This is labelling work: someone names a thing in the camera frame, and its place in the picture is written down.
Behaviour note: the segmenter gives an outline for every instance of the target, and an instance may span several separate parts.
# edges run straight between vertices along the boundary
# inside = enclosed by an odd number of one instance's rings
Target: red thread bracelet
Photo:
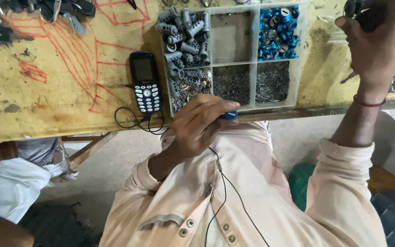
[[[366,105],[366,104],[363,104],[363,103],[357,101],[357,100],[356,100],[356,95],[353,96],[353,100],[354,100],[354,102],[356,102],[358,105],[363,106],[363,107],[366,107],[366,108],[379,108],[379,107],[381,107],[383,104],[385,104],[385,103],[387,102],[387,98],[385,98],[384,101],[383,101],[382,103],[380,103],[380,104],[376,104],[376,105]]]

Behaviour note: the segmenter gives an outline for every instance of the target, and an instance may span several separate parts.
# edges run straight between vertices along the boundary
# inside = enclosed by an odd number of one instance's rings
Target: man's right hand
[[[361,78],[356,97],[369,105],[385,99],[395,75],[395,0],[375,4],[385,4],[387,13],[385,22],[374,32],[364,32],[352,18],[339,17],[335,21],[347,35],[352,64]]]
[[[238,109],[240,104],[208,94],[195,95],[175,116],[171,128],[176,134],[174,145],[178,154],[191,158],[202,154],[216,139],[223,125],[238,121],[219,118],[223,113]]]

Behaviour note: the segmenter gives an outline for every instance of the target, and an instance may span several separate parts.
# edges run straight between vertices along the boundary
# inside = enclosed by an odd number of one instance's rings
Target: light pink shirt
[[[322,152],[309,180],[306,212],[302,212],[292,202],[287,179],[272,154],[266,124],[245,123],[220,132],[211,147],[267,243],[278,247],[386,246],[366,182],[374,144],[348,148],[321,140]],[[162,136],[163,148],[173,139],[172,134]],[[216,212],[225,198],[216,155],[208,149],[178,165],[161,183],[150,175],[149,159],[138,164],[115,195],[101,247],[188,247],[205,238],[203,231],[196,232],[206,229],[207,206]],[[227,202],[211,224],[221,229],[229,226],[221,232],[232,247],[266,246],[226,179],[225,184]]]

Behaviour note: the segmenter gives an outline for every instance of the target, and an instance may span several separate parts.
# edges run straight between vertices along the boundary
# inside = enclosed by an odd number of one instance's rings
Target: table surface
[[[66,20],[45,23],[26,13],[11,14],[6,24],[16,34],[12,46],[0,47],[0,142],[25,138],[121,130],[114,112],[126,106],[138,113],[133,91],[105,83],[131,84],[129,54],[152,52],[157,60],[164,99],[165,124],[169,114],[161,44],[154,29],[162,0],[136,0],[134,10],[125,0],[94,0],[96,17],[86,23],[86,35],[70,31]],[[341,113],[355,94],[359,77],[340,84],[350,72],[351,56],[345,35],[334,20],[344,0],[312,0],[309,28],[303,45],[303,68],[294,109],[257,111],[241,121]],[[213,0],[212,6],[233,0]],[[191,7],[201,8],[191,0]],[[122,111],[119,121],[133,123]],[[161,114],[153,116],[161,124]]]

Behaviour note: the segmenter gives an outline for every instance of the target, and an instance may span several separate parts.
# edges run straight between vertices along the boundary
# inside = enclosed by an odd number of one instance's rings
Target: phone button
[[[144,96],[146,96],[146,97],[150,97],[150,95],[152,94],[151,92],[150,92],[150,90],[144,90],[143,91],[143,94],[144,94]]]

